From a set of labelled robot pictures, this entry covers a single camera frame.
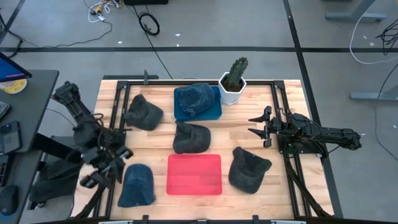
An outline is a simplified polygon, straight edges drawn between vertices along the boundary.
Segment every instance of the monitor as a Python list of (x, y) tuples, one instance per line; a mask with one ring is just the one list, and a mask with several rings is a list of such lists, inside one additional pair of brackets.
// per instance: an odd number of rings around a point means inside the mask
[(0, 83), (23, 78), (32, 78), (32, 75), (7, 56), (0, 53)]

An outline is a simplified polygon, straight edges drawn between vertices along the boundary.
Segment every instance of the wooden table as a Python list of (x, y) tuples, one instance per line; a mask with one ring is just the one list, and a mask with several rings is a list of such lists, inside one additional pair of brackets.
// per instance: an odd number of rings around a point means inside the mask
[[(294, 113), (308, 115), (308, 108), (300, 80), (284, 80), (290, 110)], [(95, 113), (104, 114), (104, 124), (109, 126), (117, 80), (103, 80), (98, 93)], [(111, 219), (141, 220), (143, 215), (149, 215), (151, 220), (249, 220), (253, 215), (260, 219), (293, 218), (289, 188), (284, 166), (284, 160), (279, 153), (276, 137), (273, 134), (272, 147), (264, 149), (262, 140), (248, 131), (248, 128), (262, 129), (263, 124), (249, 122), (262, 114), (264, 108), (272, 106), (275, 116), (271, 89), (264, 85), (248, 85), (241, 99), (235, 105), (223, 105), (223, 115), (216, 121), (190, 122), (206, 126), (211, 131), (211, 144), (205, 154), (221, 156), (221, 171), (223, 193), (218, 196), (175, 196), (166, 194), (167, 159), (173, 154), (172, 143), (176, 124), (174, 123), (173, 90), (175, 85), (134, 85), (130, 89), (129, 104), (138, 94), (143, 94), (147, 101), (157, 105), (164, 111), (158, 127), (153, 131), (143, 131), (133, 128), (127, 132), (126, 146), (134, 152), (134, 156), (126, 160), (126, 167), (131, 164), (145, 164), (154, 173), (156, 201), (149, 206), (119, 208), (117, 206), (122, 191), (122, 184), (116, 183), (111, 209)], [(115, 127), (120, 122), (124, 90), (119, 100), (118, 116)], [(242, 148), (268, 159), (272, 167), (266, 172), (262, 185), (256, 194), (245, 194), (235, 189), (228, 182), (229, 167), (233, 160), (232, 150)], [(328, 187), (320, 159), (315, 154), (301, 154), (301, 163), (305, 183), (308, 190), (325, 211), (333, 214)], [(80, 177), (90, 173), (92, 168), (84, 167)], [(94, 193), (94, 189), (77, 186), (75, 206), (72, 216), (85, 206)], [(302, 198), (296, 188), (300, 214), (304, 215)], [(106, 197), (103, 194), (99, 215), (104, 215)]]

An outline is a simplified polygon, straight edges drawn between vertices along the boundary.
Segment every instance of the red tray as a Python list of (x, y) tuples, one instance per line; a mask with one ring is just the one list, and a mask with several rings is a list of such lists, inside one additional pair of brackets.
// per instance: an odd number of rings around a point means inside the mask
[(167, 165), (169, 195), (220, 195), (221, 157), (212, 154), (172, 154)]

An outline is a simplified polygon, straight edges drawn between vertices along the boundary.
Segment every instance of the denim cap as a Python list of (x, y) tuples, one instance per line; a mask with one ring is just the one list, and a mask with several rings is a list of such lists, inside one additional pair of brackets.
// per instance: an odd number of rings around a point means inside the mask
[(201, 153), (210, 146), (211, 133), (206, 127), (175, 121), (177, 129), (173, 141), (173, 149), (177, 154)]
[(235, 148), (233, 155), (234, 160), (228, 175), (229, 182), (243, 192), (256, 193), (261, 186), (264, 174), (272, 166), (271, 161), (247, 152), (241, 147)]
[(154, 176), (144, 164), (129, 166), (124, 174), (123, 190), (118, 206), (129, 208), (150, 205), (155, 201)]
[(194, 117), (214, 104), (215, 94), (209, 84), (196, 83), (179, 88), (178, 102), (182, 111)]
[(127, 126), (134, 126), (145, 131), (152, 131), (163, 117), (159, 107), (146, 101), (142, 94), (132, 99), (130, 108), (124, 115)]

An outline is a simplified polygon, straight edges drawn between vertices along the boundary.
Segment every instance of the hexagonal pot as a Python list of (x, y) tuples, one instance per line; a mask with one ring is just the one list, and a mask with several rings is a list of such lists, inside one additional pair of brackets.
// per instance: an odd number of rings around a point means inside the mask
[(241, 94), (242, 94), (244, 88), (246, 87), (246, 81), (244, 81), (244, 79), (241, 78), (241, 80), (243, 82), (241, 91), (239, 91), (239, 92), (226, 91), (224, 89), (223, 85), (221, 84), (221, 82), (223, 81), (225, 75), (228, 73), (229, 72), (225, 72), (224, 75), (218, 80), (218, 88), (220, 89), (221, 101), (228, 105), (232, 105), (239, 101), (239, 98), (241, 97)]

